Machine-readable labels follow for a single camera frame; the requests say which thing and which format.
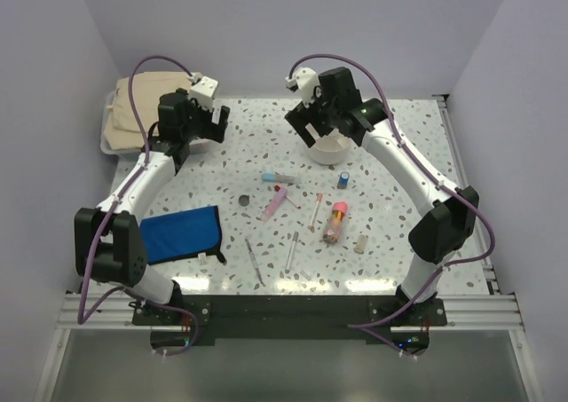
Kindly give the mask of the blue cylindrical stamp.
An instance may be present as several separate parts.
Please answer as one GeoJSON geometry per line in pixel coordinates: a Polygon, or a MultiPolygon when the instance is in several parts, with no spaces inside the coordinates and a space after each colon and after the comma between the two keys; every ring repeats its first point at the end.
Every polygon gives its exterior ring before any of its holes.
{"type": "Polygon", "coordinates": [[[338,189],[345,189],[349,183],[349,178],[350,178],[350,174],[346,171],[342,172],[339,175],[338,178],[338,182],[337,182],[337,188],[338,189]]]}

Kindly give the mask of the blue cap highlighter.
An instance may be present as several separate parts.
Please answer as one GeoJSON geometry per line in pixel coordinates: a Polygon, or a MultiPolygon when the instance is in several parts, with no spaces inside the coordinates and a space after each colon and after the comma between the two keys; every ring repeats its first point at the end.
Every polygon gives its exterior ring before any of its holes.
{"type": "Polygon", "coordinates": [[[283,184],[299,184],[301,179],[295,176],[288,176],[282,175],[278,173],[268,173],[265,172],[261,175],[263,181],[266,182],[274,182],[274,183],[283,183],[283,184]]]}

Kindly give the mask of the pink purple highlighter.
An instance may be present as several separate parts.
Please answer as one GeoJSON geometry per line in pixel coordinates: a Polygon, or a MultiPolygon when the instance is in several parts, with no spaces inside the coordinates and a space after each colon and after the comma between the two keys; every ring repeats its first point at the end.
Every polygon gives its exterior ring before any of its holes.
{"type": "Polygon", "coordinates": [[[264,212],[260,217],[261,220],[264,222],[268,221],[276,212],[276,210],[281,205],[281,203],[286,199],[287,195],[288,195],[288,190],[286,188],[281,187],[281,189],[276,192],[271,202],[265,208],[264,212]]]}

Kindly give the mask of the small beige eraser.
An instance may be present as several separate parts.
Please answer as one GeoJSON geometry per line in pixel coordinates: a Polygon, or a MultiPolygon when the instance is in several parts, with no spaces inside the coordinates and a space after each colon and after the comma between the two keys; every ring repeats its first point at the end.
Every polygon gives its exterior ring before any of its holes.
{"type": "Polygon", "coordinates": [[[364,234],[361,234],[358,237],[356,246],[354,247],[354,251],[358,254],[363,254],[365,252],[365,249],[366,249],[367,241],[368,241],[368,237],[364,234]]]}

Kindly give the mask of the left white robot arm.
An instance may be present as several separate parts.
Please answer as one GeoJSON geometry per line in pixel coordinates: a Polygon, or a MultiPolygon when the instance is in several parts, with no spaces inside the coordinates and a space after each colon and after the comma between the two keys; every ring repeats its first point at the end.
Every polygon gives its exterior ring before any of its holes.
{"type": "Polygon", "coordinates": [[[160,96],[157,121],[143,130],[145,142],[135,168],[95,208],[74,218],[75,268],[85,298],[91,281],[114,283],[154,302],[152,312],[164,324],[178,322],[184,303],[173,296],[175,283],[148,264],[139,224],[161,189],[177,175],[195,139],[221,143],[230,109],[216,106],[217,88],[177,89],[160,96]]]}

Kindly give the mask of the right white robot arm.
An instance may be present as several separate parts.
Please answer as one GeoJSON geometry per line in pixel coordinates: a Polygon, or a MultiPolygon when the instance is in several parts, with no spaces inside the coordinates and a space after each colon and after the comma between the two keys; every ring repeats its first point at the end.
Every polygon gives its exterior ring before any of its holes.
{"type": "Polygon", "coordinates": [[[286,87],[301,101],[285,119],[307,146],[339,132],[375,157],[416,207],[421,219],[408,235],[414,257],[395,303],[398,319],[416,324],[427,313],[425,302],[436,293],[443,266],[473,232],[477,191],[445,181],[401,131],[385,98],[362,98],[347,67],[323,73],[299,67],[286,87]]]}

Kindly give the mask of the round white divided organizer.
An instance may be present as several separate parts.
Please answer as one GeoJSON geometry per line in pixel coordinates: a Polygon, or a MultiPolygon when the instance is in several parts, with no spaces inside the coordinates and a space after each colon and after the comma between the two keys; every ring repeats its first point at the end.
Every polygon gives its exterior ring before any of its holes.
{"type": "Polygon", "coordinates": [[[336,165],[346,159],[350,145],[351,141],[343,136],[326,136],[308,148],[307,154],[320,165],[336,165]]]}

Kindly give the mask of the red cap white pen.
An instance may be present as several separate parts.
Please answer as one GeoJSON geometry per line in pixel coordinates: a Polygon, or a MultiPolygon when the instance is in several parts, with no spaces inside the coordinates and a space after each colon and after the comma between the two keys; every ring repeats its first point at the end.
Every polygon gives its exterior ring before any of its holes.
{"type": "MultiPolygon", "coordinates": [[[[281,188],[280,185],[275,185],[275,186],[274,186],[274,189],[278,192],[278,191],[280,191],[282,188],[281,188]]],[[[301,209],[301,206],[300,206],[298,203],[296,203],[289,195],[286,195],[286,196],[285,196],[285,199],[286,199],[287,201],[289,201],[296,209],[301,209]]]]}

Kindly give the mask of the pink cap clear tube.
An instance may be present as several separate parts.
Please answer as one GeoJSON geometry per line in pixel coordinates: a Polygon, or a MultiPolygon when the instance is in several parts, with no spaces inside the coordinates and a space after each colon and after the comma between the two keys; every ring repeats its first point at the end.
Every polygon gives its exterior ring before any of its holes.
{"type": "Polygon", "coordinates": [[[342,230],[342,221],[348,212],[348,204],[345,201],[339,201],[332,207],[330,217],[322,234],[322,240],[326,244],[336,244],[340,238],[342,230]]]}

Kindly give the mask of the white plastic basket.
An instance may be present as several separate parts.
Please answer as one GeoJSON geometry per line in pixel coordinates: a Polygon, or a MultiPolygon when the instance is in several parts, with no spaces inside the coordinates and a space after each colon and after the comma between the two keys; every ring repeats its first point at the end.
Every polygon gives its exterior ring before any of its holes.
{"type": "Polygon", "coordinates": [[[106,95],[103,106],[100,149],[104,154],[126,155],[139,153],[144,148],[143,137],[139,132],[119,130],[113,124],[112,104],[114,91],[106,95]]]}

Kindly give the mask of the small grey round cap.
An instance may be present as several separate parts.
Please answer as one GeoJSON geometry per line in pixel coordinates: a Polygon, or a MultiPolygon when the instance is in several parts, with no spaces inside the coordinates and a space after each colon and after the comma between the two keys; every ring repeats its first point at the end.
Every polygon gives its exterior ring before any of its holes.
{"type": "Polygon", "coordinates": [[[238,202],[242,207],[246,207],[250,203],[250,198],[248,195],[243,194],[239,197],[238,202]]]}

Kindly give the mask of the blue fabric pouch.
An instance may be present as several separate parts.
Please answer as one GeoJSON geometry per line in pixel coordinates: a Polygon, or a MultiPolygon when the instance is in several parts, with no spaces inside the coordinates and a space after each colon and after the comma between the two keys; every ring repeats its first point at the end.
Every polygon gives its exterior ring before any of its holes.
{"type": "Polygon", "coordinates": [[[226,264],[218,206],[145,218],[139,229],[150,265],[200,256],[226,264]]]}

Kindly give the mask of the thin metal craft knife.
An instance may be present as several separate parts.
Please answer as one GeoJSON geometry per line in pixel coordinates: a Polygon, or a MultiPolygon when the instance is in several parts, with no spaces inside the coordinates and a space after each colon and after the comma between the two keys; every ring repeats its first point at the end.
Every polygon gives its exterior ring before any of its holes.
{"type": "Polygon", "coordinates": [[[254,271],[255,271],[256,277],[257,277],[257,279],[258,279],[260,285],[263,286],[263,287],[265,287],[264,280],[263,280],[262,274],[261,274],[261,272],[260,272],[258,263],[257,263],[257,261],[256,261],[256,256],[255,256],[255,254],[254,254],[254,252],[253,252],[253,249],[252,249],[252,246],[251,246],[251,244],[250,244],[249,238],[245,238],[245,244],[246,244],[247,251],[248,251],[248,255],[249,255],[249,259],[250,259],[250,262],[251,262],[251,264],[252,264],[252,266],[253,266],[253,269],[254,269],[254,271]]]}

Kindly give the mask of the small clear plastic piece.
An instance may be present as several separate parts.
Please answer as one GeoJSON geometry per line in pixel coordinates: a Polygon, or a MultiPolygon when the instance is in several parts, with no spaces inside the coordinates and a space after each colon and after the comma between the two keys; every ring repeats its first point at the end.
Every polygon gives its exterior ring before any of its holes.
{"type": "Polygon", "coordinates": [[[311,276],[307,271],[305,271],[304,269],[302,269],[302,270],[300,271],[300,273],[301,273],[307,280],[310,280],[310,279],[312,278],[312,276],[311,276]]]}

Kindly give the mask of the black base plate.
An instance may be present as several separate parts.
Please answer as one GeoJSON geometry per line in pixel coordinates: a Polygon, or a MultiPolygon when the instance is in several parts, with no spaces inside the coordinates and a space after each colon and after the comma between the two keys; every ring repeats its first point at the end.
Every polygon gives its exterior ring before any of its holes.
{"type": "Polygon", "coordinates": [[[157,349],[181,346],[198,327],[195,344],[213,346],[218,340],[376,340],[350,324],[374,323],[403,303],[397,296],[183,296],[180,305],[193,316],[132,301],[132,324],[150,327],[157,349]]]}

